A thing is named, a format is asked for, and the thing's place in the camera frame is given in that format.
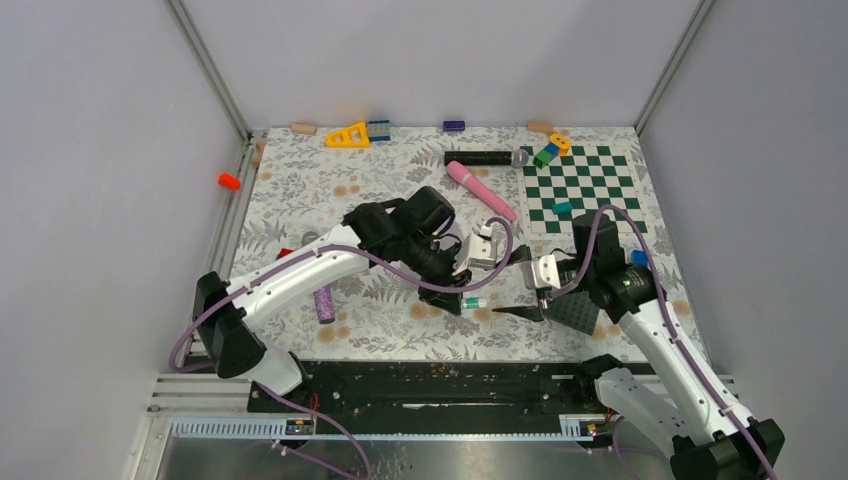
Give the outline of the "black microphone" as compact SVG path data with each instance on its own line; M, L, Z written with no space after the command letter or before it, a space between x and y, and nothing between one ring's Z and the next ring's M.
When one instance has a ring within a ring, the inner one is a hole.
M530 154L524 149L514 151L446 151L444 165L457 162L466 167L510 166L521 168L528 163Z

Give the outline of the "multicolour brick stack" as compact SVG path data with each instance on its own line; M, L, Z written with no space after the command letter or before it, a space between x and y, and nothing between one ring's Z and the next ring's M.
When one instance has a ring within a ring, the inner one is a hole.
M650 262L647 258L647 254L642 250L634 249L631 252L630 260L631 260L631 263L633 265L643 266L643 267L646 267L646 268L650 267Z

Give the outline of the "teal cube on chessboard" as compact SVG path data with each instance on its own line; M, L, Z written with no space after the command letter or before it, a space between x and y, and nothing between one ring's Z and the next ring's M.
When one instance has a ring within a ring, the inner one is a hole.
M572 212L573 206L570 202L560 202L553 204L550 209L555 215L566 215Z

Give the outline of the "yellow triangle shape toy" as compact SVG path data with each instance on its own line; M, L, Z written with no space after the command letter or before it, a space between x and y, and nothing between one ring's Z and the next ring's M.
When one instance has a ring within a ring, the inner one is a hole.
M328 148L362 149L369 148L370 144L367 124L365 122L355 123L331 132L325 137L325 146Z

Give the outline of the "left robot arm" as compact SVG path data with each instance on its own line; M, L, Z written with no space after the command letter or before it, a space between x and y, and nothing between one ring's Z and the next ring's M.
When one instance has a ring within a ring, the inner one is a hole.
M201 276L193 314L212 369L222 379L263 383L282 408L301 409L311 388L302 369L292 353L261 340L259 329L294 301L379 262L402 264L419 280L421 301L459 313L460 290L472 275L459 267L459 244L441 249L436 240L454 218L450 203L425 186L407 199L363 203L328 232L251 273Z

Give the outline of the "green white glue stick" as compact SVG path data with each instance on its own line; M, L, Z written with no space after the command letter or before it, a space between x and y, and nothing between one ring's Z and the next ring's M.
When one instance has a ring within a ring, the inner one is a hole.
M480 308L486 308L487 302L488 302L488 300L486 298L480 298L480 297L464 298L461 301L461 308L463 310L475 310L475 309L480 309Z

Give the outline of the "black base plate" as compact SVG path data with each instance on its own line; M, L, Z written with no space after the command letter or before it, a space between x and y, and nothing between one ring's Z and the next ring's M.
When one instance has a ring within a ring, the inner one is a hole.
M354 419L384 416L467 422L562 415L603 422L608 410L589 382L621 364L611 355L578 363L306 361L306 379L285 397L345 429Z

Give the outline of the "grey and blue brick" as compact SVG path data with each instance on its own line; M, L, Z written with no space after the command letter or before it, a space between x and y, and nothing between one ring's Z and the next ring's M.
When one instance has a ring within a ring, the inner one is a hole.
M390 141L390 121L388 119L369 120L366 122L366 133L370 142Z

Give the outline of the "wooden block by rail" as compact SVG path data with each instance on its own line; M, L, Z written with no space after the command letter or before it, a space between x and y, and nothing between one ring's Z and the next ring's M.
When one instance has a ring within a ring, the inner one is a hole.
M259 166L261 165L265 147L266 147L265 141L259 141L255 145L254 156L251 159L251 165L256 169L258 169Z

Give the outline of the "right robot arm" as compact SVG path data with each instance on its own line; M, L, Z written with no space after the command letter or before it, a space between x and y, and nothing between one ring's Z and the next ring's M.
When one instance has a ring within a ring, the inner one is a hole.
M538 298L536 307L513 307L511 313L537 320L556 300L586 293L638 347L667 395L643 386L605 354L581 365L573 386L579 407L608 407L630 422L660 449L677 479L775 478L785 443L781 428L772 419L757 419L695 349L667 301L654 260L627 261L619 220L636 225L613 205L575 218L575 252L568 261L509 247L499 266L519 265Z

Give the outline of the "light wooden block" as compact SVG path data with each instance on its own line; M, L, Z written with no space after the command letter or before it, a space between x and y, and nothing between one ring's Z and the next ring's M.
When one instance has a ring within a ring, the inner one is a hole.
M299 135L315 136L318 128L310 124L293 123L290 125L290 130Z

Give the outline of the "purple flat toy brick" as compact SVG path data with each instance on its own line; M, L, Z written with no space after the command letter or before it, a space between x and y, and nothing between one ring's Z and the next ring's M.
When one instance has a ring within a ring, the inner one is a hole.
M466 129L466 123L462 120L446 120L442 123L445 132L462 132Z

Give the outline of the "dark grey studded baseplate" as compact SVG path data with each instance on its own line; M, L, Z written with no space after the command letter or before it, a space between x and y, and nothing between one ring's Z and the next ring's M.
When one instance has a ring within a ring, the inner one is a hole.
M587 292L572 292L548 303L545 317L553 322L591 336L594 333L600 308Z

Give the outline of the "aluminium side rail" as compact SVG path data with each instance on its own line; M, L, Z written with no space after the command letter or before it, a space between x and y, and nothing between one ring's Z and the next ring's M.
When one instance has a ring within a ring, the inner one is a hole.
M201 271L202 274L215 271L222 279L228 279L231 276L241 231L258 176L258 169L251 165L251 159L254 156L256 143L267 142L268 133L268 130L254 130L251 138L243 144L235 165L226 171L241 181L241 188L238 191L229 191L219 185L223 193L223 210L212 237L211 250L206 265Z

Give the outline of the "blue red toy car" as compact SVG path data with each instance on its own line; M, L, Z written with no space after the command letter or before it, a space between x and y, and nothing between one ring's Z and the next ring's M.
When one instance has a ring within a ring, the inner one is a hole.
M281 259L281 258L284 258L284 257L286 257L286 256L290 255L291 253L293 253L293 250L288 249L288 248L282 248L282 249L278 252L278 254L277 254L277 256L276 256L276 259L277 259L277 260L279 260L279 259Z

